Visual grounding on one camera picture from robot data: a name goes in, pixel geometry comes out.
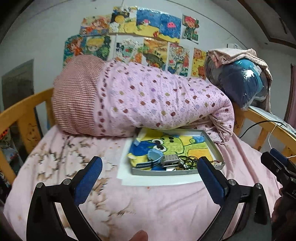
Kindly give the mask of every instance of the blue gripper pad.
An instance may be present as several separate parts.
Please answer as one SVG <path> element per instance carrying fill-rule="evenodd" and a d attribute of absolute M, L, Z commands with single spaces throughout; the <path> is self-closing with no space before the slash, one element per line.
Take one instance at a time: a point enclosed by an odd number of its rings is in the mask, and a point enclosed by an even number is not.
<path fill-rule="evenodd" d="M 222 206 L 224 203 L 224 198 L 228 191 L 228 187 L 225 184 L 225 181 L 227 181 L 227 179 L 224 177 L 222 172 L 216 170 L 213 167 L 213 165 L 208 161 L 206 157 L 201 157 L 198 159 L 197 170 L 213 202 Z"/>
<path fill-rule="evenodd" d="M 273 155 L 279 162 L 281 162 L 285 167 L 288 165 L 288 158 L 283 156 L 277 149 L 272 148 L 269 152 Z"/>
<path fill-rule="evenodd" d="M 96 160 L 92 163 L 92 165 L 89 167 L 86 174 L 83 176 L 83 178 L 75 188 L 74 203 L 76 206 L 86 201 L 89 193 L 91 192 L 91 189 L 96 183 L 96 180 L 101 174 L 102 169 L 103 169 L 102 159 L 99 157 L 96 157 Z"/>

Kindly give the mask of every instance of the curtain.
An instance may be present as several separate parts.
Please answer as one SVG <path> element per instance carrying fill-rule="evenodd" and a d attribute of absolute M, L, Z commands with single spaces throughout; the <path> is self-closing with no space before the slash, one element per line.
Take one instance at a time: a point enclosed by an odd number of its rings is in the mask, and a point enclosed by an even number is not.
<path fill-rule="evenodd" d="M 291 64 L 291 85 L 284 121 L 296 128 L 296 67 Z"/>

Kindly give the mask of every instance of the metal bolt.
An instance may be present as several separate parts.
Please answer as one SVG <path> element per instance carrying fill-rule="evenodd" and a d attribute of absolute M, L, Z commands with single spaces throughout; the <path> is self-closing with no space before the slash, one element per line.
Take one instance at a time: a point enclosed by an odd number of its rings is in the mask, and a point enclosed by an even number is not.
<path fill-rule="evenodd" d="M 233 179 L 228 180 L 228 183 L 232 186 L 234 186 L 237 182 Z"/>
<path fill-rule="evenodd" d="M 40 187 L 42 187 L 42 185 L 43 185 L 43 183 L 37 183 L 36 187 L 40 188 Z"/>
<path fill-rule="evenodd" d="M 257 187 L 258 189 L 261 189 L 261 188 L 262 188 L 262 185 L 261 185 L 260 183 L 256 183 L 256 187 Z"/>
<path fill-rule="evenodd" d="M 63 181 L 63 184 L 65 184 L 65 185 L 69 185 L 70 182 L 71 182 L 71 179 L 67 178 L 67 179 L 65 179 L 65 180 Z"/>

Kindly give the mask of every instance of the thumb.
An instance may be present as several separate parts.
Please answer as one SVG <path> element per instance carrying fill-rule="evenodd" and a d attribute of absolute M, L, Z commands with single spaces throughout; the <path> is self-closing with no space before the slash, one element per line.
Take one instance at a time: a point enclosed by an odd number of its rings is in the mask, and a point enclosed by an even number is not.
<path fill-rule="evenodd" d="M 144 230 L 140 230 L 129 241 L 148 241 L 148 234 Z"/>

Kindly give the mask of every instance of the wooden bed rail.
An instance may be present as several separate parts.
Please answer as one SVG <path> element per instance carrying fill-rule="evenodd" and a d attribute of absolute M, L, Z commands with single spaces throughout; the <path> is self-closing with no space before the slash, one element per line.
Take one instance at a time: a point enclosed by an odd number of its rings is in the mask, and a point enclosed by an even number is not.
<path fill-rule="evenodd" d="M 247 111 L 242 111 L 237 105 L 233 105 L 234 108 L 234 130 L 233 132 L 238 136 L 240 129 L 244 123 L 245 119 L 249 119 L 255 123 L 260 122 L 260 121 L 267 121 L 268 119 L 258 112 L 248 109 Z M 256 141 L 255 146 L 253 146 L 254 149 L 260 150 L 262 148 L 262 145 L 264 144 L 268 133 L 270 133 L 276 123 L 274 122 L 264 122 L 259 124 L 262 127 L 262 130 L 259 134 L 259 137 Z M 273 130 L 272 135 L 276 137 L 278 140 L 280 140 L 283 144 L 285 144 L 285 148 L 282 151 L 282 154 L 284 156 L 294 156 L 296 155 L 296 138 L 291 135 L 288 131 L 283 129 L 280 126 L 276 126 L 276 128 Z M 296 163 L 296 157 L 291 158 L 293 162 Z"/>
<path fill-rule="evenodd" d="M 46 103 L 48 121 L 50 126 L 54 126 L 54 115 L 51 103 L 52 93 L 53 88 L 31 95 L 3 111 L 0 114 L 0 133 L 16 122 L 26 151 L 30 154 L 41 139 L 34 112 L 35 106 L 42 102 Z M 0 170 L 3 172 L 9 183 L 13 183 L 15 173 L 1 150 Z"/>

